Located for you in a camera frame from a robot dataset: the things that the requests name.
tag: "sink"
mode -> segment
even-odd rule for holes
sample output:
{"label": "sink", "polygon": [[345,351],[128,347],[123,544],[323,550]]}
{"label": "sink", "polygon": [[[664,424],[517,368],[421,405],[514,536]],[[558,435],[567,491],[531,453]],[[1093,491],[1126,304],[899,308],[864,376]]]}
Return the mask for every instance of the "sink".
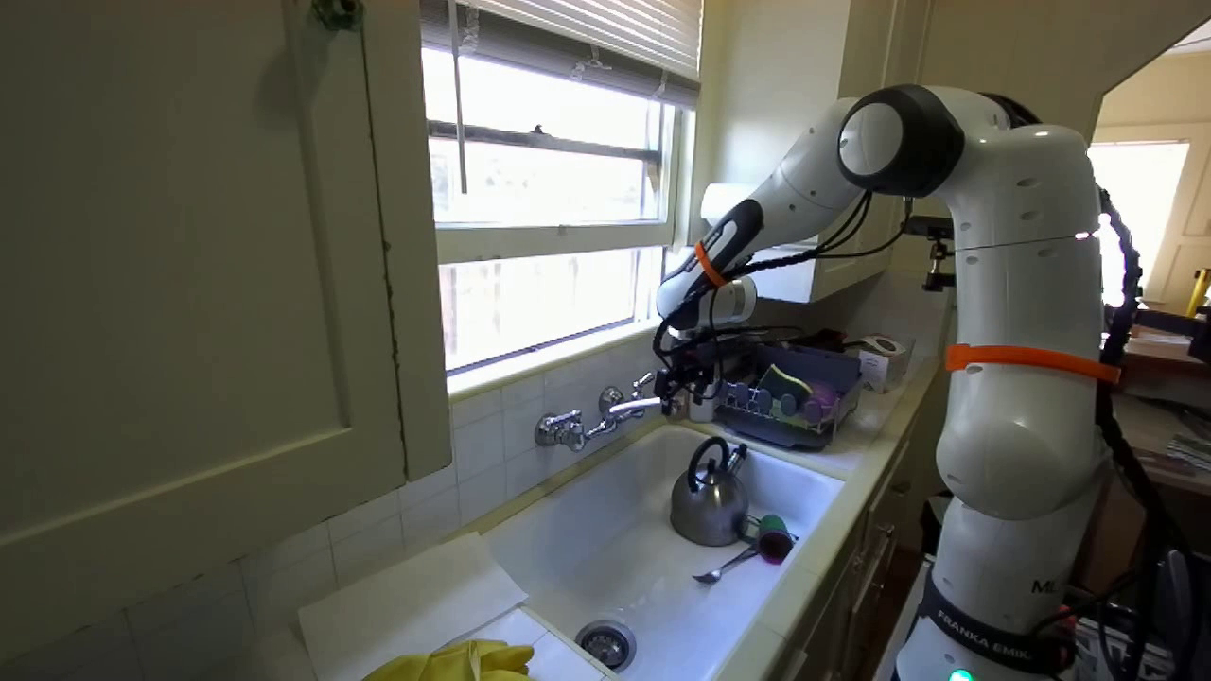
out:
{"label": "sink", "polygon": [[753,511],[779,513],[798,544],[783,563],[746,559],[696,585],[696,573],[741,550],[688,544],[669,530],[669,489],[704,440],[658,429],[484,535],[531,614],[567,641],[606,622],[635,644],[619,677],[712,677],[839,491],[839,482],[750,446]]}

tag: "dish rack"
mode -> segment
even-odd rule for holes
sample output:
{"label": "dish rack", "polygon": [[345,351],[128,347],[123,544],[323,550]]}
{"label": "dish rack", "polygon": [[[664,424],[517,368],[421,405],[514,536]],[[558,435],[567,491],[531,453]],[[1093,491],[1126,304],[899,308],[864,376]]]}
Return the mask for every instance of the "dish rack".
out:
{"label": "dish rack", "polygon": [[783,449],[823,449],[860,405],[864,368],[823,347],[757,347],[715,385],[715,424]]}

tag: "faucet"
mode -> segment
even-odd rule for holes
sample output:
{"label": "faucet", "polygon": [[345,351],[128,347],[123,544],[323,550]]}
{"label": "faucet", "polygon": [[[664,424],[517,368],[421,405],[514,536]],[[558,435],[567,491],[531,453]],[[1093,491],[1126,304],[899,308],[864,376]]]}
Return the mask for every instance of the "faucet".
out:
{"label": "faucet", "polygon": [[616,385],[606,385],[596,396],[600,420],[582,429],[582,411],[547,411],[532,429],[536,446],[567,446],[567,449],[586,449],[593,440],[616,430],[627,420],[638,420],[646,411],[663,411],[669,401],[654,392],[638,392],[652,381],[652,372],[633,381],[633,392],[619,392]]}
{"label": "faucet", "polygon": [[627,396],[627,401],[613,401],[606,405],[600,420],[623,424],[623,420],[638,420],[642,411],[664,409],[664,396]]}

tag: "sink drain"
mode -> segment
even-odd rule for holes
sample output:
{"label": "sink drain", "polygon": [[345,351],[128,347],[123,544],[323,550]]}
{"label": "sink drain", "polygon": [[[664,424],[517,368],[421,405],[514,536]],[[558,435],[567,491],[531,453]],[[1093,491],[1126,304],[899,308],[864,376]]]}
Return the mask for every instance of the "sink drain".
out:
{"label": "sink drain", "polygon": [[635,660],[635,634],[616,622],[590,622],[576,644],[593,653],[606,668],[623,668]]}

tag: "cabinet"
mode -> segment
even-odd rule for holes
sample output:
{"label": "cabinet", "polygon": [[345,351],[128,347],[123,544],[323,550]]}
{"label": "cabinet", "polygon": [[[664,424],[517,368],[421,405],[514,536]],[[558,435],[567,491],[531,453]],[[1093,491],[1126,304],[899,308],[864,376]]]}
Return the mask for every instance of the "cabinet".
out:
{"label": "cabinet", "polygon": [[855,518],[849,544],[839,550],[821,597],[807,609],[798,681],[850,681],[865,662],[871,615],[883,600],[883,575],[899,544],[908,513],[908,463],[913,440],[904,440],[885,467],[885,477],[871,491]]}
{"label": "cabinet", "polygon": [[447,459],[417,3],[0,23],[0,660]]}

